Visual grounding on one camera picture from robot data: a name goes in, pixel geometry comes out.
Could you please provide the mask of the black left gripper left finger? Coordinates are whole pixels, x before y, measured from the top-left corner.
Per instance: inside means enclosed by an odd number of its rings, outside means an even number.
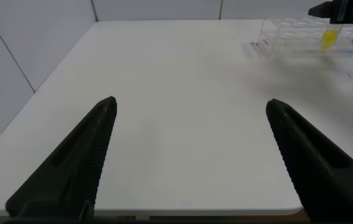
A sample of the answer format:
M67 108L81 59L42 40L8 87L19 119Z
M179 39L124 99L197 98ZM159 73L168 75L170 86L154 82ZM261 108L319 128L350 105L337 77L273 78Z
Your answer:
M12 218L91 218L117 101L99 101L6 202Z

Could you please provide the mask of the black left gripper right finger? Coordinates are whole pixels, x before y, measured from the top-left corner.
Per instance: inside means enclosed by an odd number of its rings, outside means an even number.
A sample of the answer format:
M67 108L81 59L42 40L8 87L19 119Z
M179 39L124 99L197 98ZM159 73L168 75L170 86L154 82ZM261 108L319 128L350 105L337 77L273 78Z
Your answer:
M301 204L313 222L353 222L353 158L290 105L266 115Z

